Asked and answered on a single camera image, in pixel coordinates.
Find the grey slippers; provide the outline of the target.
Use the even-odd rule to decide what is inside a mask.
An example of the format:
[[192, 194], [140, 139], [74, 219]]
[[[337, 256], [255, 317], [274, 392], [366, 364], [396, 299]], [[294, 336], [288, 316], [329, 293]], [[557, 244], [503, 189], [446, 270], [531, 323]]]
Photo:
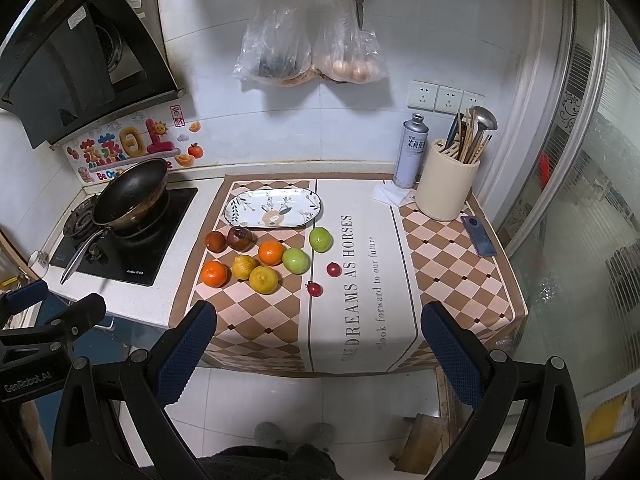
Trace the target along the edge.
[[289, 451], [293, 444], [300, 444], [327, 453], [334, 445], [335, 428], [326, 422], [318, 422], [294, 434], [282, 430], [274, 422], [260, 422], [254, 430], [254, 441], [262, 448], [279, 451]]

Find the black range hood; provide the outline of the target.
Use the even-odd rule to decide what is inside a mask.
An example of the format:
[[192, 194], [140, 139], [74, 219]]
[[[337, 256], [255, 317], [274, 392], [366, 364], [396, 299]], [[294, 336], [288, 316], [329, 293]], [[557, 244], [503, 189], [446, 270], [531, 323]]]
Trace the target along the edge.
[[1, 0], [1, 107], [33, 148], [179, 94], [158, 0]]

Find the cream utensil holder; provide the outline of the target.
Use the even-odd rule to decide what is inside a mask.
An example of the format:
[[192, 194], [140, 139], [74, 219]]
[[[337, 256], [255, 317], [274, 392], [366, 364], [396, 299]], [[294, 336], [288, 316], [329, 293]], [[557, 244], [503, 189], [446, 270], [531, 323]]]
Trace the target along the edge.
[[459, 162], [446, 155], [443, 147], [443, 140], [430, 143], [414, 201], [428, 218], [452, 221], [462, 211], [480, 162]]

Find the dark purple red fruit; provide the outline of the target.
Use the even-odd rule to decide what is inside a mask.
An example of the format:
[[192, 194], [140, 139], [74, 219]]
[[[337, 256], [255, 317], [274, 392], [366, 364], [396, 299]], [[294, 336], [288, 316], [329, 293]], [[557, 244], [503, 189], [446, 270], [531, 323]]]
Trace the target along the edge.
[[227, 245], [237, 252], [246, 252], [254, 244], [254, 235], [244, 226], [232, 226], [227, 234]]

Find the dark red brown fruit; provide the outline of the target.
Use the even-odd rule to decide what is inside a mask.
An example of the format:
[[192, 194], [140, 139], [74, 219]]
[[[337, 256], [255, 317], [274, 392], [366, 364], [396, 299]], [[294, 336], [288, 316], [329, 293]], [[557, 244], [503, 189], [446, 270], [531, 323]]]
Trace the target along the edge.
[[227, 248], [227, 239], [219, 231], [212, 231], [206, 234], [205, 246], [214, 254], [220, 254]]

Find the wooden stool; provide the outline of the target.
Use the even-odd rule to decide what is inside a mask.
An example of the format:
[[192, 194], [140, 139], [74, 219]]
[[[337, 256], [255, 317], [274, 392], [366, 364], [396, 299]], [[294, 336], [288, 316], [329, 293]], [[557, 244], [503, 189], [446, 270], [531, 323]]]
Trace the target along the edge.
[[394, 471], [407, 474], [427, 474], [442, 443], [446, 420], [430, 415], [405, 417], [411, 426], [408, 439], [398, 456], [390, 456]]

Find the wooden chopsticks bundle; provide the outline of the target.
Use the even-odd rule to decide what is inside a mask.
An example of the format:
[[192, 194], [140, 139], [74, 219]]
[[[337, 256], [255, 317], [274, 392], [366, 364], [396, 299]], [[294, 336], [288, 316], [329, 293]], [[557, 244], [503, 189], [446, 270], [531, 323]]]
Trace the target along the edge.
[[[472, 141], [474, 139], [474, 134], [476, 131], [475, 119], [472, 117], [471, 109], [469, 109], [468, 120], [466, 121], [466, 127], [464, 130], [464, 135], [460, 138], [460, 145], [458, 151], [458, 161], [462, 162], [462, 164], [468, 164], [466, 162], [466, 158], [468, 157], [468, 151], [470, 150]], [[484, 142], [482, 147], [480, 148], [480, 152], [478, 153], [478, 157], [473, 164], [480, 160], [480, 155], [483, 153], [486, 144], [488, 143], [491, 137], [491, 131], [487, 130], [484, 136]]]

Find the plastic bag with eggs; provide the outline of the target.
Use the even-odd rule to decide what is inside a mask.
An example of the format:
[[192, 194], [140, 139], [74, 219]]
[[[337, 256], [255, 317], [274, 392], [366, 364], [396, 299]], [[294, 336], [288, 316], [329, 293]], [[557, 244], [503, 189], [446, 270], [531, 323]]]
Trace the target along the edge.
[[312, 62], [323, 78], [338, 84], [373, 84], [388, 77], [378, 37], [359, 27], [354, 0], [322, 6]]

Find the green apple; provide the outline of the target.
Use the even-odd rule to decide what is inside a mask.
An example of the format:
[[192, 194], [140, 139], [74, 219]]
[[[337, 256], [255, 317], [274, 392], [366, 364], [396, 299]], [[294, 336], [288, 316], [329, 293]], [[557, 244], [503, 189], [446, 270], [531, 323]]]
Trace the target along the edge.
[[333, 245], [333, 236], [322, 226], [316, 226], [309, 233], [309, 244], [315, 252], [323, 254]]
[[296, 275], [302, 275], [310, 268], [310, 257], [299, 248], [288, 248], [282, 254], [282, 263], [288, 272]]

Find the oval floral ceramic plate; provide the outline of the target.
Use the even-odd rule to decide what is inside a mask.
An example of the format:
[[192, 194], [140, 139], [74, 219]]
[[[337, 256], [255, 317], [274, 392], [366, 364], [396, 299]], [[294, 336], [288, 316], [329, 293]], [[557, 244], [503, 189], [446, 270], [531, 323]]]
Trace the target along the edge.
[[263, 188], [234, 196], [224, 206], [229, 226], [249, 230], [293, 229], [306, 226], [322, 211], [320, 196], [308, 188]]

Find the orange mandarin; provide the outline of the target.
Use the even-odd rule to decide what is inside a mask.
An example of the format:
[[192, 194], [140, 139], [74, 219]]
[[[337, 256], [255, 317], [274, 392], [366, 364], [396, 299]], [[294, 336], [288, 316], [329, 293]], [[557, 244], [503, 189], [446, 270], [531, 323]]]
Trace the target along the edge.
[[201, 281], [208, 287], [224, 286], [230, 278], [228, 266], [219, 261], [209, 261], [203, 264], [200, 272]]
[[266, 240], [259, 245], [258, 258], [265, 266], [277, 266], [282, 262], [285, 247], [278, 240]]

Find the red cherry tomato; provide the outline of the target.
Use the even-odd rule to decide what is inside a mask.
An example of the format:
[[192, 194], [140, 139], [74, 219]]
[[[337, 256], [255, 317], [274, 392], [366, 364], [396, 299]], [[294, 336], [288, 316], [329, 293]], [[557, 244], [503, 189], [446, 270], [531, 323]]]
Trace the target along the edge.
[[337, 278], [342, 274], [341, 266], [335, 262], [331, 262], [326, 266], [326, 273], [332, 278]]
[[320, 284], [309, 281], [307, 283], [307, 292], [311, 297], [320, 297], [323, 294], [323, 288]]

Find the checkered brown table mat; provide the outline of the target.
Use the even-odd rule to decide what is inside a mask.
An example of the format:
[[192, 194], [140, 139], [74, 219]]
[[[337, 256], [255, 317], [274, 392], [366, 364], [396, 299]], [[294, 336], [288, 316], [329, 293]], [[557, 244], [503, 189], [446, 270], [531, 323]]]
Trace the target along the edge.
[[[377, 202], [374, 174], [336, 176], [228, 177], [218, 190], [202, 232], [230, 229], [224, 206], [234, 196], [263, 188], [308, 188], [322, 211], [306, 226], [257, 230], [256, 240], [278, 240], [303, 250], [310, 268], [296, 275], [278, 267], [279, 287], [270, 295], [230, 278], [206, 286], [201, 268], [209, 261], [231, 264], [235, 251], [210, 252], [197, 240], [184, 268], [169, 315], [177, 325], [198, 300], [217, 312], [216, 333], [206, 352], [213, 366], [288, 377], [374, 375], [435, 365], [422, 336], [422, 308], [441, 302], [457, 323], [493, 344], [526, 317], [527, 308], [506, 255], [477, 255], [460, 220], [439, 222], [414, 205]], [[309, 244], [316, 226], [333, 236], [323, 254]], [[342, 274], [332, 278], [335, 262]], [[323, 294], [311, 297], [309, 281]]]

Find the colourful wall sticker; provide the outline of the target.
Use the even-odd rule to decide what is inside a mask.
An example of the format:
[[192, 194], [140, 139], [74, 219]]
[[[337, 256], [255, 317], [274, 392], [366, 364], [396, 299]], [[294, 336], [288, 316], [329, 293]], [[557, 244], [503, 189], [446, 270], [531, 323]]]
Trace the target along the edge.
[[94, 128], [64, 144], [64, 152], [85, 184], [113, 180], [139, 162], [160, 159], [169, 170], [188, 169], [204, 157], [196, 140], [202, 130], [188, 122], [178, 104], [160, 117], [142, 110]]

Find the yellow lemon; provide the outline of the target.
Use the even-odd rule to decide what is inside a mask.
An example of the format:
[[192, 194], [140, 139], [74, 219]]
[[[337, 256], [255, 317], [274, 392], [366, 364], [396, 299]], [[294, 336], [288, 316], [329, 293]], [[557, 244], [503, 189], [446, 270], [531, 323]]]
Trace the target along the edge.
[[233, 258], [231, 272], [237, 280], [247, 281], [256, 266], [258, 262], [253, 257], [238, 255]]
[[250, 288], [262, 295], [270, 295], [277, 290], [280, 283], [280, 276], [270, 266], [256, 266], [250, 272], [248, 284]]

